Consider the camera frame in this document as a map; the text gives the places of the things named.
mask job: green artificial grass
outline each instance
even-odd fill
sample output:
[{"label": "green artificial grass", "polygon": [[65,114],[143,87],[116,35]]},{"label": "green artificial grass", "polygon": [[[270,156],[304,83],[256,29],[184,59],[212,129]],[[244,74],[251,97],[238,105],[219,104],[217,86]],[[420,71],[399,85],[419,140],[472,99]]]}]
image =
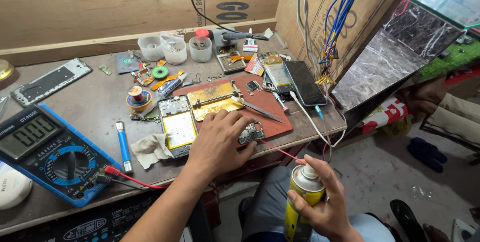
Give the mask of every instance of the green artificial grass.
[{"label": "green artificial grass", "polygon": [[444,59],[435,58],[429,64],[419,70],[418,82],[433,79],[437,76],[445,75],[449,71],[469,64],[476,58],[480,58],[480,42],[476,38],[472,38],[470,44],[452,43],[447,49],[452,53]]}]

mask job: phone screen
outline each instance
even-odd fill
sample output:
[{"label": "phone screen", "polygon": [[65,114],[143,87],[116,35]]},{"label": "phone screen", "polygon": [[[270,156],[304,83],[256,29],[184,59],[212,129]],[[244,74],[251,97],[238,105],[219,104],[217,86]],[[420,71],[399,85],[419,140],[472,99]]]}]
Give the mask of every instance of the phone screen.
[{"label": "phone screen", "polygon": [[288,75],[292,80],[298,97],[305,106],[325,106],[325,100],[320,87],[303,61],[286,61],[284,63]]}]

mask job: floor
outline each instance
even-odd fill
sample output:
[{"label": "floor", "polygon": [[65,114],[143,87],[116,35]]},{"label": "floor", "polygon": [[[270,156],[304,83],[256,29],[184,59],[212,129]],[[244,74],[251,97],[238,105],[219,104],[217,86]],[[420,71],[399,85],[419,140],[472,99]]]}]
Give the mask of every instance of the floor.
[{"label": "floor", "polygon": [[[455,218],[477,228],[469,208],[480,206],[480,165],[468,165],[470,150],[423,132],[419,126],[413,125],[407,136],[390,137],[379,133],[333,152],[330,165],[342,174],[337,173],[337,176],[345,187],[348,214],[372,212],[395,227],[404,241],[408,239],[390,210],[389,203],[393,199],[405,201],[420,224],[433,225],[448,237]],[[423,138],[445,153],[448,162],[443,166],[443,173],[432,171],[408,153],[407,145],[414,137]],[[307,153],[320,157],[313,149],[310,145]],[[251,183],[258,184],[254,178]],[[432,198],[412,196],[412,186],[431,191]],[[238,204],[243,198],[253,196],[255,189],[220,200],[222,224],[213,230],[215,241],[240,241]]]}]

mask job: marble surface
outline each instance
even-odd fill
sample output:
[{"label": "marble surface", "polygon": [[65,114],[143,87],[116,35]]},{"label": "marble surface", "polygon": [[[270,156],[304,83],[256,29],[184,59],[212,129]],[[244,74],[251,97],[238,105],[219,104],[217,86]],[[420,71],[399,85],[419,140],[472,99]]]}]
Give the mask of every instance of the marble surface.
[{"label": "marble surface", "polygon": [[333,95],[345,111],[351,110],[427,63],[380,29],[338,82]]},{"label": "marble surface", "polygon": [[431,61],[444,51],[462,31],[410,2],[405,12],[383,25],[385,31]]}]

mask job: digital multimeter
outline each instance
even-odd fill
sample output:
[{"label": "digital multimeter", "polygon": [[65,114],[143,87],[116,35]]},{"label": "digital multimeter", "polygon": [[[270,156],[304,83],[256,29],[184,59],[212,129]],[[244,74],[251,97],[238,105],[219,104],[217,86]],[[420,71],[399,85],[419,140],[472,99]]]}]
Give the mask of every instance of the digital multimeter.
[{"label": "digital multimeter", "polygon": [[95,180],[107,165],[121,169],[44,104],[30,105],[0,124],[0,160],[76,207],[105,188]]}]

